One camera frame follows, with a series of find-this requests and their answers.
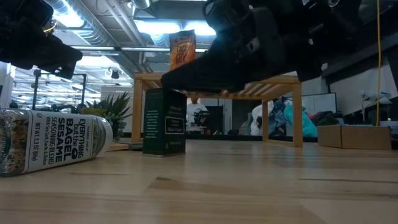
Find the wooden tabletop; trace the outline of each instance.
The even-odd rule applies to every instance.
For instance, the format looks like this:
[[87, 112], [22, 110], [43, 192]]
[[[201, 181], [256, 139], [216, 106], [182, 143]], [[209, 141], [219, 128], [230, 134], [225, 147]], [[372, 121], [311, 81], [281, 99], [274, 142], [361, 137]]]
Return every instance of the wooden tabletop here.
[[188, 141], [0, 179], [0, 223], [398, 223], [398, 154]]

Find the black machine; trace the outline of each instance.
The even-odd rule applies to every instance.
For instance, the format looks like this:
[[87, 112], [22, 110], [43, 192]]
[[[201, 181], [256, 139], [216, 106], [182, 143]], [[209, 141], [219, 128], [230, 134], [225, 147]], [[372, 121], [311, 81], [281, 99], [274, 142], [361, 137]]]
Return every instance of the black machine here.
[[23, 69], [36, 65], [71, 79], [83, 54], [44, 32], [52, 15], [53, 9], [43, 0], [1, 0], [0, 61]]
[[202, 57], [166, 73], [162, 84], [219, 93], [291, 71], [301, 82], [319, 77], [323, 63], [353, 53], [364, 36], [376, 41], [376, 26], [361, 32], [363, 2], [376, 11], [376, 0], [208, 0], [203, 13], [216, 39]]

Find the wooden table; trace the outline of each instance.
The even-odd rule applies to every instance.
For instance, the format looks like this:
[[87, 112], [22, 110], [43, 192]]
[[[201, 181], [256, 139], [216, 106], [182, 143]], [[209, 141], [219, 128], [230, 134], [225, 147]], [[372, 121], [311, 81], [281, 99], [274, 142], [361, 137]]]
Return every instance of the wooden table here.
[[[132, 142], [141, 142], [142, 119], [142, 94], [153, 88], [162, 88], [161, 73], [137, 73], [134, 79], [134, 100], [132, 109]], [[219, 95], [201, 95], [193, 92], [181, 91], [187, 97], [199, 98], [223, 98], [234, 100], [262, 100], [262, 117], [268, 118], [268, 101], [284, 96], [290, 92], [293, 94], [293, 142], [282, 142], [268, 139], [268, 128], [262, 129], [264, 142], [272, 142], [287, 146], [303, 147], [302, 129], [302, 96], [301, 83], [297, 76], [285, 74], [269, 78], [260, 82], [248, 83], [244, 90], [237, 93], [228, 93], [226, 90]], [[262, 119], [262, 126], [268, 127], [268, 119]]]
[[4, 224], [396, 224], [397, 207], [397, 153], [309, 143], [187, 141], [0, 179]]

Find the snack bag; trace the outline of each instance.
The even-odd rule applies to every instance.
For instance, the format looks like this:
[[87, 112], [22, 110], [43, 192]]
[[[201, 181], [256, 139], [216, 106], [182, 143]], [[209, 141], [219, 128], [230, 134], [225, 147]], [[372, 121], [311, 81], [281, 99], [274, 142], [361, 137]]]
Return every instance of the snack bag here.
[[170, 34], [170, 70], [195, 59], [196, 35], [194, 30]]

